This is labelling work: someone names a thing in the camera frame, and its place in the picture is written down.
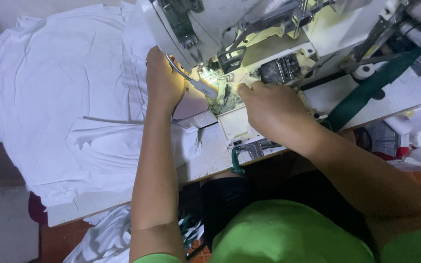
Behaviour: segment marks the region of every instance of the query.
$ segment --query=left hand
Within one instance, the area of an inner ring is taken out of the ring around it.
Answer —
[[[175,106],[183,97],[184,77],[173,69],[158,46],[149,50],[147,58],[148,105],[153,111],[172,115]]]

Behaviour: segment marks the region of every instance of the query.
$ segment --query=industrial sewing machine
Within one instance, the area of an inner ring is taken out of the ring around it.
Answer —
[[[274,144],[261,140],[248,124],[236,92],[239,83],[284,84],[303,100],[300,85],[394,58],[370,56],[397,29],[409,6],[407,0],[138,2],[160,49],[179,61],[197,88],[187,88],[173,116],[176,122],[198,128],[218,122],[228,149],[251,148],[253,158]],[[305,105],[314,118],[326,117]]]

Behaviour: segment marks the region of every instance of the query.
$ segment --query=tiled floor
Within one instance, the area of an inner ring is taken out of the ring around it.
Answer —
[[[188,254],[194,251],[193,248],[198,248],[200,246],[200,242],[198,240],[194,241],[193,247],[188,250]],[[209,259],[211,258],[212,254],[207,247],[205,247],[197,256],[195,256],[189,263],[208,263]]]
[[[62,263],[80,243],[90,227],[92,226],[82,220],[56,227],[41,225],[41,263]]]

